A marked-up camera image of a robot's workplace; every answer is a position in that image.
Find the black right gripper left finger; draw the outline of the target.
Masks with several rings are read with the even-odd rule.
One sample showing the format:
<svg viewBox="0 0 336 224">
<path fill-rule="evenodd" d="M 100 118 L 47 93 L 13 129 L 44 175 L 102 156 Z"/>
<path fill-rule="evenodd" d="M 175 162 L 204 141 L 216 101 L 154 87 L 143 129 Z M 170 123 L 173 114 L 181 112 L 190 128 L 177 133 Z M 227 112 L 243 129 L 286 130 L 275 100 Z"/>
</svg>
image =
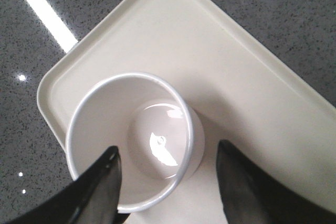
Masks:
<svg viewBox="0 0 336 224">
<path fill-rule="evenodd" d="M 11 223 L 125 223 L 118 210 L 122 182 L 116 146 L 105 152 L 75 181 Z"/>
</svg>

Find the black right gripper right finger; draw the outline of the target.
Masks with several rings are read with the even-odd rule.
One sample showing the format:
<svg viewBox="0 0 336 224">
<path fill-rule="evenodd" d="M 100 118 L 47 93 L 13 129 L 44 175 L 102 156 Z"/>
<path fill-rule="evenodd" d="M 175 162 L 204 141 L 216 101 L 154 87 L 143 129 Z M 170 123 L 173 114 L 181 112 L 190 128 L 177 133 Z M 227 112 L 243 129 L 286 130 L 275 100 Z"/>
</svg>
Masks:
<svg viewBox="0 0 336 224">
<path fill-rule="evenodd" d="M 335 223 L 335 214 L 276 181 L 230 141 L 218 143 L 216 173 L 228 223 Z"/>
</svg>

